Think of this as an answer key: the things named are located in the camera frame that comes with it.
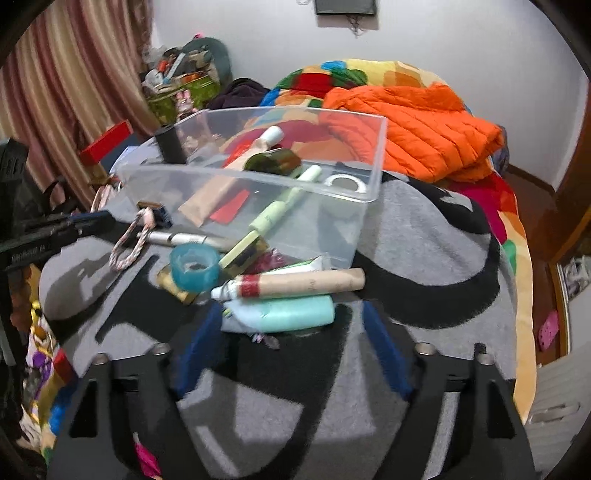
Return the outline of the clear plastic storage bin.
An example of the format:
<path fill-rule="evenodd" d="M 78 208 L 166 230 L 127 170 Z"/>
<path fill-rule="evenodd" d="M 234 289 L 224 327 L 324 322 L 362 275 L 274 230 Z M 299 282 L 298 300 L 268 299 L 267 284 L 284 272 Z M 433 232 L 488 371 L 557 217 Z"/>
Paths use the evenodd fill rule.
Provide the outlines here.
<path fill-rule="evenodd" d="M 304 107 L 250 107 L 201 110 L 175 124 L 186 155 L 185 165 L 165 164 L 154 139 L 118 160 L 114 172 L 134 204 L 162 204 L 179 232 L 239 240 L 249 224 L 283 191 L 304 192 L 269 233 L 271 248 L 308 259 L 322 255 L 335 268 L 353 262 L 363 218 L 378 199 L 385 156 L 387 120 L 383 116 Z M 249 150 L 228 168 L 222 165 L 240 142 Z M 301 158 L 290 176 L 245 171 L 254 154 L 287 148 Z M 322 167 L 314 183 L 297 177 L 310 166 Z M 366 194 L 324 185 L 335 174 L 358 177 Z M 249 199 L 228 225 L 208 219 L 233 189 L 247 189 Z"/>

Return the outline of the mint green tube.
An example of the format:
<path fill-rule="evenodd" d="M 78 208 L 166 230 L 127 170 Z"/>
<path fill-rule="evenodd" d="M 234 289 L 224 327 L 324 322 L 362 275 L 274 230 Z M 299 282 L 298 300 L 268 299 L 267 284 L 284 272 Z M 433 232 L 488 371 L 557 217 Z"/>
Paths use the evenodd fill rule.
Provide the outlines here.
<path fill-rule="evenodd" d="M 236 299 L 224 304 L 221 330 L 229 333 L 284 333 L 332 324 L 329 295 L 283 299 Z"/>

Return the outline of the teal tape roll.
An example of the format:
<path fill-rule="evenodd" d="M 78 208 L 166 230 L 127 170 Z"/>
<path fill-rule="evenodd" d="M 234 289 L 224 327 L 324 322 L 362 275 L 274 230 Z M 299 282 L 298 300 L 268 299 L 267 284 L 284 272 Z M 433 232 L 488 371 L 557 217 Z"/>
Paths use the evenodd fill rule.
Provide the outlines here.
<path fill-rule="evenodd" d="M 209 245 L 186 243 L 170 252 L 169 266 L 174 283 L 192 293 L 211 291 L 219 279 L 219 253 Z"/>

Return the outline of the olive white small box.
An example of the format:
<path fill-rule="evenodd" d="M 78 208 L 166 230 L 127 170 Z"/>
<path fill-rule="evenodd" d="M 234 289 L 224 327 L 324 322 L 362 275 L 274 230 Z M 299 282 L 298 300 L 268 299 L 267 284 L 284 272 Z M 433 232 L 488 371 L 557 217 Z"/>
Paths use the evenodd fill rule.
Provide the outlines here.
<path fill-rule="evenodd" d="M 238 244 L 233 246 L 218 262 L 226 278 L 233 278 L 249 268 L 269 248 L 259 232 L 250 231 Z"/>

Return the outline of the beige tube red band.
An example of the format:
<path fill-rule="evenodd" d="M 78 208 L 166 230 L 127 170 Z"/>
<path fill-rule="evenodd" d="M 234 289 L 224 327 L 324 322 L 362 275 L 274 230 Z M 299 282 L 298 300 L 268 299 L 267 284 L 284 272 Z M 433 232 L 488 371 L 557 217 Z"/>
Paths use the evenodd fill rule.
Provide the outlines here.
<path fill-rule="evenodd" d="M 301 273 L 242 275 L 211 290 L 211 298 L 229 301 L 238 298 L 291 298 L 362 290 L 363 269 L 322 270 Z"/>

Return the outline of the gold sponge block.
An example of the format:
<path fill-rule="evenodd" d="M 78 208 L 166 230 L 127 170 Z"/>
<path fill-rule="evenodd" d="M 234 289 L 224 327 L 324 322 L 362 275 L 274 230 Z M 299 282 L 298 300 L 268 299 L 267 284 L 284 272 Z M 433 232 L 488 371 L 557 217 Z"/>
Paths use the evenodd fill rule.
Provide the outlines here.
<path fill-rule="evenodd" d="M 162 267 L 156 274 L 156 283 L 159 288 L 174 296 L 183 305 L 190 305 L 197 299 L 197 294 L 179 288 L 174 282 L 169 265 Z"/>

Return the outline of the green glass bottle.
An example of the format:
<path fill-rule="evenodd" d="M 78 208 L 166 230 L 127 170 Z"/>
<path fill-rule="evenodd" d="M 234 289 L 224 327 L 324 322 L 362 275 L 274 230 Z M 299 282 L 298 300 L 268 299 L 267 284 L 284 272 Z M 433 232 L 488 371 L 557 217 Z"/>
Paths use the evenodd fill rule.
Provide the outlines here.
<path fill-rule="evenodd" d="M 254 154 L 245 162 L 245 171 L 290 176 L 301 168 L 301 158 L 287 148 Z"/>

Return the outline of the blue max box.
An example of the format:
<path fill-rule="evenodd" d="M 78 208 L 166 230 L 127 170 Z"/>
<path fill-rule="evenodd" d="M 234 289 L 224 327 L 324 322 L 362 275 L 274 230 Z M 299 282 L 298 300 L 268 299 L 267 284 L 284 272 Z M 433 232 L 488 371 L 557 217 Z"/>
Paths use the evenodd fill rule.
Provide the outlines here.
<path fill-rule="evenodd" d="M 172 227 L 173 222 L 171 216 L 162 204 L 141 200 L 137 202 L 137 208 L 148 208 L 151 210 L 156 229 L 170 229 Z"/>

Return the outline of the dark purple cloth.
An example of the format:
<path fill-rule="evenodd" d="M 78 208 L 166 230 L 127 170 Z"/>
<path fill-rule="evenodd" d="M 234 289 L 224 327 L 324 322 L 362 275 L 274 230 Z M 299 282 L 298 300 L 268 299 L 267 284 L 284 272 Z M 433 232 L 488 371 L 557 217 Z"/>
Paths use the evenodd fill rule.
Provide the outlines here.
<path fill-rule="evenodd" d="M 206 107 L 211 110 L 256 107 L 269 92 L 269 88 L 264 87 L 256 80 L 238 78 L 209 100 Z"/>

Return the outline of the bunny figurine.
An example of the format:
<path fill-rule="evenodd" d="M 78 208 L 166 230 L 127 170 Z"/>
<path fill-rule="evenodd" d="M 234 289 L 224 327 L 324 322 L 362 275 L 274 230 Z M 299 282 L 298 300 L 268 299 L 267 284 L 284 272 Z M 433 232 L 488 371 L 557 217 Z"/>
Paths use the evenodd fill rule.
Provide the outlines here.
<path fill-rule="evenodd" d="M 194 114 L 197 108 L 194 106 L 190 90 L 182 90 L 176 93 L 176 121 L 180 122 L 182 119 Z"/>

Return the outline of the silver metal tube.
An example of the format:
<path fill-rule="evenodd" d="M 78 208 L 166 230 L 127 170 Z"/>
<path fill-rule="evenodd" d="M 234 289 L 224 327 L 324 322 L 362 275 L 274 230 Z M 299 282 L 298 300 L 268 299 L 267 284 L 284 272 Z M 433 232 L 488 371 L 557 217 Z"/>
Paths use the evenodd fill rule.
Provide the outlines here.
<path fill-rule="evenodd" d="M 155 230 L 152 230 L 147 234 L 145 241 L 150 244 L 168 247 L 176 247 L 188 243 L 208 245 L 221 253 L 230 251 L 236 245 L 235 240 L 228 238 Z"/>

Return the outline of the pink slipper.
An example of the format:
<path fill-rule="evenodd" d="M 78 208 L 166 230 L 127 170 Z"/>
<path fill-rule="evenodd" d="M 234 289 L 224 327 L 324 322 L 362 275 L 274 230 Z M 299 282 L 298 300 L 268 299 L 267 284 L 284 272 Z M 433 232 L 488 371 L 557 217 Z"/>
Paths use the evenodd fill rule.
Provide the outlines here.
<path fill-rule="evenodd" d="M 546 317 L 546 320 L 542 323 L 538 330 L 538 345 L 541 351 L 548 350 L 556 336 L 560 332 L 560 321 L 559 315 L 556 310 L 552 310 Z"/>

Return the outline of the red paper packet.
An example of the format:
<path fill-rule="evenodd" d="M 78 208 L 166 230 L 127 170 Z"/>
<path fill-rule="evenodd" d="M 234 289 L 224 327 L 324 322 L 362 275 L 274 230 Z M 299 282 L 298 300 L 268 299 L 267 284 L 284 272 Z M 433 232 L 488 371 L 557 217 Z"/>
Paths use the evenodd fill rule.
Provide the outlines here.
<path fill-rule="evenodd" d="M 235 149 L 233 149 L 222 165 L 223 168 L 228 168 L 228 166 L 232 163 L 235 163 L 236 160 L 245 152 L 249 150 L 249 143 L 247 142 L 240 142 Z M 209 215 L 208 219 L 222 225 L 228 225 L 233 219 L 235 219 L 236 215 L 242 206 L 245 204 L 247 199 L 249 199 L 250 192 L 247 189 L 243 188 L 233 188 L 228 195 L 224 197 L 221 203 L 218 204 L 218 208 Z"/>

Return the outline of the pink hair clip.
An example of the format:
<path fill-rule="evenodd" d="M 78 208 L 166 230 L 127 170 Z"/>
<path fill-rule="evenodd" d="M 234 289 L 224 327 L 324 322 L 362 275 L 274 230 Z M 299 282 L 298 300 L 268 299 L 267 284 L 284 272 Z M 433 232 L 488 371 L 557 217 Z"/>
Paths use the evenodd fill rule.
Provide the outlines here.
<path fill-rule="evenodd" d="M 259 274 L 287 266 L 287 257 L 277 249 L 264 252 L 255 262 L 245 269 L 245 274 Z"/>

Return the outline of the pale green cylinder tube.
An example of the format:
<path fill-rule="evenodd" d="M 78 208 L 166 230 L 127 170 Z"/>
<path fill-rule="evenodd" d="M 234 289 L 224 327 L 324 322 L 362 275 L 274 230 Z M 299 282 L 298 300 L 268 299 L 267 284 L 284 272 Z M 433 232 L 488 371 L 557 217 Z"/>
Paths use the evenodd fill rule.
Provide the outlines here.
<path fill-rule="evenodd" d="M 313 165 L 308 167 L 297 177 L 297 181 L 301 183 L 314 183 L 322 174 L 322 167 Z M 293 207 L 301 194 L 304 192 L 301 187 L 293 187 L 289 190 L 283 191 L 276 200 L 270 203 L 262 213 L 252 220 L 249 224 L 249 229 L 259 233 L 259 235 L 266 235 L 276 226 L 277 223 L 283 219 L 291 207 Z"/>

